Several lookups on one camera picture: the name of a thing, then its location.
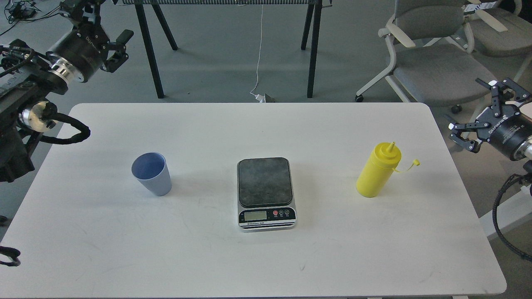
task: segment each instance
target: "concrete floor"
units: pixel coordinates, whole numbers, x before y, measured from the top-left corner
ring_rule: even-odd
[[[37,6],[49,11],[58,3],[38,0]],[[50,94],[47,98],[63,113],[78,103],[256,102],[248,92],[256,80],[261,7],[174,5],[162,8],[180,47],[176,52],[171,50],[151,7],[145,6],[166,98],[156,97],[134,7],[113,5],[111,1],[102,6],[102,25],[111,39],[125,28],[135,32],[128,43],[129,61],[116,73],[97,72],[85,84],[72,83],[66,95]],[[310,51],[300,50],[306,7],[265,6],[260,80],[255,93],[267,93],[277,102],[352,102],[355,92],[386,66],[387,49],[377,30],[384,26],[393,10],[392,0],[335,1],[333,7],[323,9],[314,98],[308,99]],[[0,31],[7,28],[7,22],[0,20]],[[1,36],[0,43],[20,38],[35,50],[45,52],[70,28],[70,22],[60,16],[21,23]],[[477,54],[475,57],[500,79],[513,77],[523,59],[492,59]],[[530,68],[520,84],[532,90]],[[366,102],[400,102],[385,81],[374,85],[364,97]],[[465,122],[473,108],[474,103],[464,105],[459,120]],[[443,114],[448,113],[448,108],[432,111],[477,214],[485,214],[506,178],[514,172],[523,173],[523,162],[511,162],[487,144],[478,154],[457,151],[446,138],[447,121]],[[54,129],[49,135],[58,131]],[[37,171],[48,150],[49,145],[40,144],[32,156]],[[37,171],[14,183],[0,183],[0,214],[10,219],[15,216]],[[532,252],[531,228],[532,223],[527,223],[508,233],[508,239],[522,250]],[[6,227],[0,227],[0,238],[5,231]],[[491,245],[508,282],[507,291],[492,298],[532,298],[532,263],[520,260],[498,239]]]

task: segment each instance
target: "power adapter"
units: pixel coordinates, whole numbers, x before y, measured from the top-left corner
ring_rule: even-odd
[[[15,5],[11,6],[9,8],[9,15],[13,17],[14,20],[23,21],[29,18],[32,18],[36,13],[37,10],[35,8],[27,8],[24,6],[23,3],[18,2]]]

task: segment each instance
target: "wire bundle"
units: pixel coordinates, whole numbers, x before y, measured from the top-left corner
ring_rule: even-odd
[[[515,173],[513,175],[511,175],[506,180],[506,182],[504,182],[504,184],[502,185],[501,189],[498,191],[497,198],[495,199],[495,202],[493,204],[493,210],[492,210],[492,212],[493,212],[493,214],[492,214],[492,216],[493,216],[493,226],[495,227],[495,231],[497,232],[497,235],[499,236],[501,241],[504,243],[504,245],[506,245],[506,247],[508,247],[515,254],[519,255],[522,259],[530,261],[530,262],[532,262],[532,256],[530,256],[528,253],[526,253],[526,252],[518,249],[517,247],[515,247],[512,243],[510,243],[508,240],[506,240],[506,238],[502,234],[501,230],[498,227],[498,223],[497,223],[497,208],[498,208],[499,204],[501,203],[501,198],[502,198],[503,194],[513,184],[518,182],[519,184],[523,185],[524,182],[531,182],[531,181],[532,181],[532,174],[530,174],[530,173],[526,174],[524,176],[517,175]]]
[[[15,12],[14,8],[17,6],[19,7],[19,11],[23,11],[23,12],[29,11],[30,15],[33,15],[37,12],[42,12],[42,10],[40,10],[39,8],[35,6],[35,2],[33,0],[9,0],[7,4],[4,6],[4,16],[7,22],[13,25],[9,27],[7,30],[5,30],[4,32],[2,32],[0,36],[4,35],[9,30],[13,29],[13,27],[15,27],[19,22],[32,23],[35,21],[48,19],[53,16],[56,16],[59,14],[56,12],[59,10],[59,7],[60,7],[58,5],[56,8],[52,9],[51,11],[45,13],[43,16],[40,16],[38,18],[24,18],[23,16],[14,13]]]

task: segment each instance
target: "blue cup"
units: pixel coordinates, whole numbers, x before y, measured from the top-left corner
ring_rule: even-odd
[[[146,153],[136,158],[131,166],[131,173],[157,196],[163,196],[172,189],[166,160],[159,153]]]

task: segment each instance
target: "kitchen scale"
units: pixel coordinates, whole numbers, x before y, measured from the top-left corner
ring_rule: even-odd
[[[240,228],[245,231],[292,228],[297,217],[288,160],[245,159],[237,168]]]

